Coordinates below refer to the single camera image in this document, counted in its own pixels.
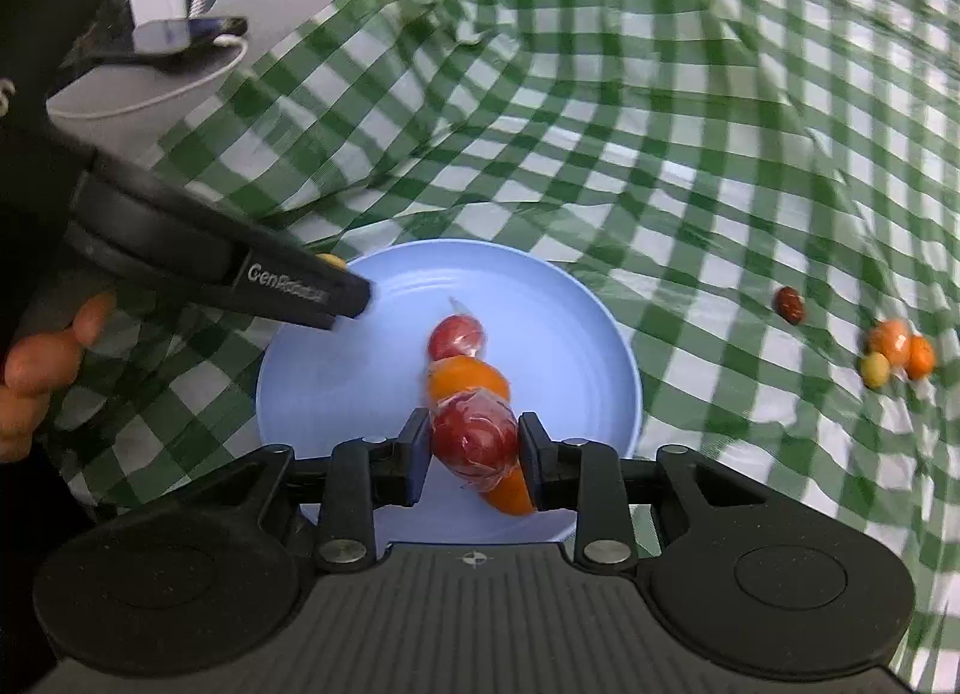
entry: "plastic-wrapped red fruit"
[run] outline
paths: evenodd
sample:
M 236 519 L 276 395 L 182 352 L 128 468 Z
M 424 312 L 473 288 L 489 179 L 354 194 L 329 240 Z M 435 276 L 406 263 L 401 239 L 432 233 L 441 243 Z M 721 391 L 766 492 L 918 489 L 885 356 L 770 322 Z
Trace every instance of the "plastic-wrapped red fruit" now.
M 430 450 L 457 477 L 484 492 L 517 462 L 517 419 L 510 406 L 484 388 L 464 390 L 433 414 Z
M 483 326 L 476 317 L 450 315 L 440 320 L 430 334 L 426 353 L 430 360 L 453 358 L 455 355 L 469 355 L 471 358 L 476 358 L 483 350 L 486 340 Z

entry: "charging cable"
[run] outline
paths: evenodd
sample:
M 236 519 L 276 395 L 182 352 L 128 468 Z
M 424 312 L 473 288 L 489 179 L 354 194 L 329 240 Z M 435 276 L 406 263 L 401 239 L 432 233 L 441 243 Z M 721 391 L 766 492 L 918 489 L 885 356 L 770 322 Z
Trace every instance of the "charging cable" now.
M 188 85 L 179 86 L 179 88 L 172 89 L 169 92 L 165 92 L 162 95 L 155 95 L 152 98 L 149 98 L 140 103 L 133 104 L 132 106 L 122 106 L 119 109 L 107 109 L 104 112 L 61 112 L 56 109 L 48 109 L 47 113 L 50 116 L 54 116 L 57 119 L 78 119 L 78 120 L 95 120 L 95 119 L 109 119 L 114 116 L 123 116 L 131 115 L 133 112 L 139 112 L 143 109 L 149 109 L 151 106 L 156 106 L 158 104 L 164 103 L 166 101 L 172 100 L 173 98 L 178 98 L 181 95 L 186 95 L 194 89 L 200 88 L 203 85 L 208 85 L 210 82 L 213 82 L 219 79 L 224 74 L 229 73 L 238 64 L 244 59 L 247 55 L 247 52 L 250 51 L 250 45 L 240 38 L 238 35 L 218 35 L 217 38 L 213 40 L 215 46 L 222 47 L 238 47 L 240 49 L 239 53 L 235 58 L 228 62 L 224 67 L 218 68 L 212 73 L 206 74 L 203 78 L 198 79 L 195 82 L 190 82 Z

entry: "green and white checkered tablecloth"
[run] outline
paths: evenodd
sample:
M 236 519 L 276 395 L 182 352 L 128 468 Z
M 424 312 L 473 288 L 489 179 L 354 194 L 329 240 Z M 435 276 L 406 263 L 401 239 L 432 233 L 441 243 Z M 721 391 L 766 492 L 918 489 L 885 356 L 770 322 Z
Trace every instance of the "green and white checkered tablecloth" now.
M 958 3 L 338 0 L 152 162 L 317 251 L 469 237 L 557 262 L 631 341 L 637 454 L 691 445 L 895 550 L 917 606 L 894 669 L 954 691 Z M 121 307 L 47 447 L 129 507 L 256 442 L 272 324 Z M 895 315 L 940 366 L 867 391 L 858 340 Z

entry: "black robotic gripper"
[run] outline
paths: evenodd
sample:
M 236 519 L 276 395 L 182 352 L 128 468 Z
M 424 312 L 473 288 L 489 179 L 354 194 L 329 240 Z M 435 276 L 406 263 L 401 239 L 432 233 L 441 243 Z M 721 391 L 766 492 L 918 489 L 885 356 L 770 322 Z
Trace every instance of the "black robotic gripper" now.
M 378 560 L 373 510 L 419 500 L 428 427 L 418 409 L 328 459 L 263 447 L 66 544 L 35 583 L 64 658 L 37 691 L 907 690 L 884 667 L 913 609 L 899 558 L 685 447 L 619 459 L 528 412 L 523 474 L 538 510 L 578 511 L 572 558 L 397 543 Z M 650 505 L 660 555 L 637 555 L 630 504 Z

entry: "black circular cover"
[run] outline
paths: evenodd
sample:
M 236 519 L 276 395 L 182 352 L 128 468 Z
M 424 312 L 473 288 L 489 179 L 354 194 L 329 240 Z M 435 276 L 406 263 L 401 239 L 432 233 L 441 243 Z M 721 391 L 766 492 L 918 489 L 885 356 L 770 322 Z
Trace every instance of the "black circular cover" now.
M 174 675 L 238 656 L 291 611 L 293 560 L 235 511 L 122 524 L 70 542 L 37 574 L 37 616 L 64 654 L 122 675 Z
M 781 680 L 886 662 L 913 609 L 909 574 L 888 549 L 784 502 L 713 508 L 653 561 L 649 587 L 691 647 Z

